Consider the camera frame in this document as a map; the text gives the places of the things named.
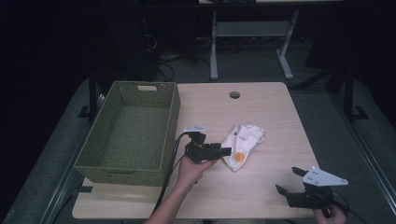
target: gray floor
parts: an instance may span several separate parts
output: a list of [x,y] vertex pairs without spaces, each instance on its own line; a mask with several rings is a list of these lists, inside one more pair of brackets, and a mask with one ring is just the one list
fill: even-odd
[[[233,45],[233,49],[224,50],[218,56],[219,79],[217,82],[279,81],[293,86],[320,71],[304,67],[311,44],[292,42],[287,58],[295,79],[286,80],[275,53],[275,49],[279,48],[281,43],[282,39],[254,42],[247,40],[242,44]],[[200,59],[196,62],[178,59],[167,63],[175,70],[173,80],[177,83],[207,82],[210,78],[207,64],[209,54],[202,52],[199,57]],[[162,69],[170,77],[171,70],[164,66]],[[158,76],[157,80],[162,81],[163,78]],[[368,161],[363,157],[361,143],[352,132],[356,129],[361,133],[389,182],[396,183],[396,167],[393,162],[396,158],[395,129],[359,81],[356,81],[355,85],[354,103],[362,106],[369,119],[356,120],[351,124],[341,112],[338,103],[343,93],[327,93],[324,90],[326,82],[327,78],[323,78],[304,90],[290,91],[318,163],[323,170],[349,181],[348,186],[340,187],[338,190],[348,200],[350,208],[364,217],[368,223],[396,223],[396,216],[390,209],[381,188],[377,185]],[[59,183],[64,170],[84,139],[84,133],[90,128],[87,119],[77,118],[84,105],[88,105],[87,82],[81,84],[65,110],[64,116],[15,201],[6,223],[39,223],[49,203],[53,201],[52,195],[62,192]],[[59,204],[66,202],[68,195],[79,186],[83,179],[83,176],[76,172],[67,177],[65,194],[60,194]],[[56,223],[140,223],[140,221],[131,220],[77,220],[71,215],[75,199],[76,196],[65,204]],[[59,209],[60,206],[55,209],[54,213],[57,213]],[[315,223],[313,219],[293,221]],[[267,220],[266,223],[287,222]],[[361,222],[354,215],[349,214],[348,223]]]

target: dark background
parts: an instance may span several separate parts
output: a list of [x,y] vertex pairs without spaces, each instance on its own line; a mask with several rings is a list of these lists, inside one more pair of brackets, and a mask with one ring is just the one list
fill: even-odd
[[[192,60],[194,38],[210,34],[207,12],[159,10],[152,21],[142,22],[136,12],[108,13],[93,9],[97,6],[97,1],[0,1],[0,220],[90,73],[97,75],[101,91],[114,79],[151,80],[160,52],[147,53],[143,33]],[[395,125],[395,8],[382,1],[347,1],[331,9],[316,21],[310,19],[318,17],[318,9],[300,13],[293,38],[316,39],[307,65],[325,69],[351,61]]]

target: wooden table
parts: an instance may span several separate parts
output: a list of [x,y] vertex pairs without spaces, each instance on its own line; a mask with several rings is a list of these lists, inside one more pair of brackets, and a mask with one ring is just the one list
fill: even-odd
[[[206,143],[220,143],[236,124],[264,128],[259,143],[237,172],[220,160],[206,171],[182,204],[177,218],[296,218],[312,217],[309,209],[290,208],[276,191],[304,189],[292,166],[318,166],[287,87],[283,83],[178,84],[181,100],[177,137],[185,127],[207,128]],[[231,91],[240,93],[232,99]],[[183,137],[177,154],[190,142]],[[174,171],[166,192],[174,186]],[[85,179],[92,192],[78,195],[75,218],[147,218],[161,188],[96,184]]]

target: forearm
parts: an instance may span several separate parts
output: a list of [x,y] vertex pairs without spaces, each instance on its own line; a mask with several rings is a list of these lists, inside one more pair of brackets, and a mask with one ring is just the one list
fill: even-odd
[[188,192],[187,189],[174,188],[145,223],[173,223]]

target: person's arm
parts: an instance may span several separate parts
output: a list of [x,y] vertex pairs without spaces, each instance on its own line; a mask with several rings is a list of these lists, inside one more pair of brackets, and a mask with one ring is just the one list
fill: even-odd
[[193,185],[201,179],[206,169],[217,161],[206,161],[200,164],[193,163],[188,157],[183,157],[178,169],[177,182],[155,212],[145,223],[173,223],[183,200],[192,190]]
[[330,217],[326,218],[320,209],[314,209],[315,219],[318,224],[346,224],[347,217],[336,205],[330,204]]

